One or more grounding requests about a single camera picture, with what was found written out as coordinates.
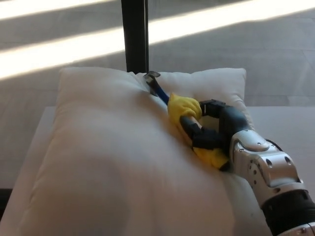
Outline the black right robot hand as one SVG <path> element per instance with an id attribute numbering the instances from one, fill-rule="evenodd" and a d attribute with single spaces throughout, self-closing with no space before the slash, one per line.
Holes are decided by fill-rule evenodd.
<path id="1" fill-rule="evenodd" d="M 180 116 L 180 124 L 192 141 L 192 147 L 213 150 L 221 148 L 228 151 L 232 136 L 250 128 L 245 115 L 233 106 L 217 100 L 199 103 L 202 116 L 210 116 L 219 120 L 219 130 L 199 127 L 189 116 Z"/>

